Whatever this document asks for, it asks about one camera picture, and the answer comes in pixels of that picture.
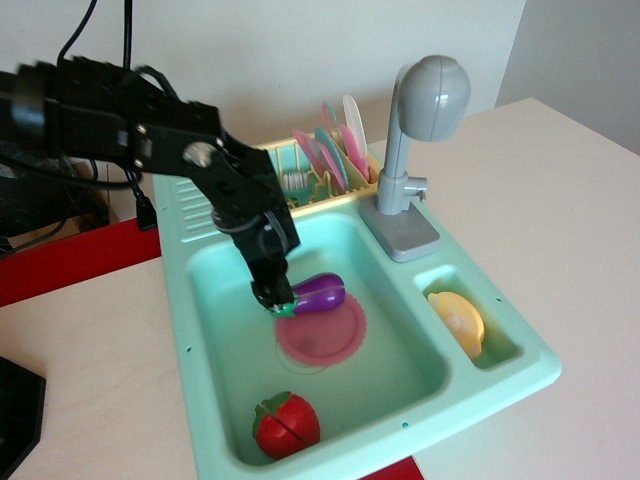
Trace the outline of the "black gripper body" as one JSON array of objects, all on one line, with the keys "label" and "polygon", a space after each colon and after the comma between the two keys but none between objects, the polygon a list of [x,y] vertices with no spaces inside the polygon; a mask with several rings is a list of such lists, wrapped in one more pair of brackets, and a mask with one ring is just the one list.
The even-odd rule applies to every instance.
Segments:
[{"label": "black gripper body", "polygon": [[299,238],[287,209],[262,212],[229,234],[258,288],[289,288],[287,255]]}]

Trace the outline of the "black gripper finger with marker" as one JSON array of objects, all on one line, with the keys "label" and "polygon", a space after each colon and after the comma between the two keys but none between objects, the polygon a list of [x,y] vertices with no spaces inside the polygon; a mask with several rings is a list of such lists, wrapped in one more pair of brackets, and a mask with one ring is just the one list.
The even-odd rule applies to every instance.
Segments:
[{"label": "black gripper finger with marker", "polygon": [[277,277],[273,282],[253,281],[252,292],[272,316],[295,315],[296,294],[286,277]]}]

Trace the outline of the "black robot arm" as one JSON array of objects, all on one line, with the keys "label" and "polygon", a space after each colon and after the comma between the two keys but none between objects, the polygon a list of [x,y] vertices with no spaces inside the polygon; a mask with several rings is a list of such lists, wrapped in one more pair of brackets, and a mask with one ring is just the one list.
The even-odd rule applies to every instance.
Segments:
[{"label": "black robot arm", "polygon": [[190,179],[245,260],[257,301],[275,315],[296,307],[286,256],[299,238],[278,175],[266,151],[223,128],[216,107],[112,64],[39,62],[1,75],[1,138],[49,158]]}]

